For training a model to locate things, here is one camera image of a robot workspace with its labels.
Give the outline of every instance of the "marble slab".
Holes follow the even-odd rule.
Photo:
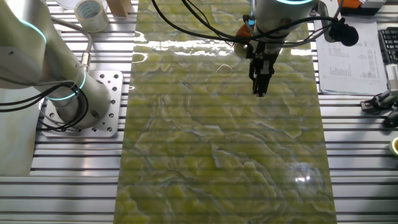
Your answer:
[[[178,26],[211,32],[179,0]],[[234,34],[247,0],[195,0]],[[140,0],[114,223],[336,223],[309,45],[284,49],[265,98],[249,61]],[[302,40],[305,25],[289,35]]]

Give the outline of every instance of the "orange component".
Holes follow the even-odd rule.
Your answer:
[[[236,36],[238,37],[251,37],[253,36],[252,33],[249,31],[248,27],[246,26],[246,24],[244,24],[236,33]]]
[[[362,3],[359,0],[344,0],[343,7],[357,9]]]

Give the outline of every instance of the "paper document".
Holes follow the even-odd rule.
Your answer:
[[[377,36],[376,21],[346,18],[359,41],[352,47],[317,39],[320,89],[330,94],[376,95],[387,90],[387,77]],[[322,27],[315,21],[315,30]]]

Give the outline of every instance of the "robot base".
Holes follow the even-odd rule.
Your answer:
[[[108,87],[111,94],[111,102],[108,112],[93,127],[86,129],[68,129],[65,132],[43,131],[43,135],[48,138],[113,138],[118,133],[119,111],[121,105],[121,95],[123,87],[123,74],[119,71],[90,71],[90,75],[103,82]],[[45,114],[53,120],[63,122],[55,107],[47,101]],[[53,125],[47,118],[43,119],[46,124]]]

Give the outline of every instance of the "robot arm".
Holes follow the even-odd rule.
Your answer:
[[[72,101],[75,92],[68,87],[52,92],[48,99],[59,117],[69,122],[89,105],[89,113],[77,124],[83,129],[105,115],[110,104],[108,89],[88,74],[58,35],[44,0],[0,0],[0,29],[0,88],[33,86],[44,92],[55,84],[39,82],[73,81],[87,100],[78,95]]]
[[[254,35],[264,34],[270,30],[289,24],[293,21],[308,17],[312,9],[318,9],[321,16],[328,17],[326,4],[312,0],[257,0],[253,1]],[[340,41],[351,46],[357,43],[358,33],[355,28],[339,22],[324,21],[323,27],[329,27],[325,39],[329,42]],[[282,29],[272,35],[263,37],[261,41],[251,40],[246,47],[246,58],[251,59],[249,77],[253,81],[252,93],[263,97],[267,93],[269,81],[274,74],[274,63],[278,58],[286,37],[300,24]]]

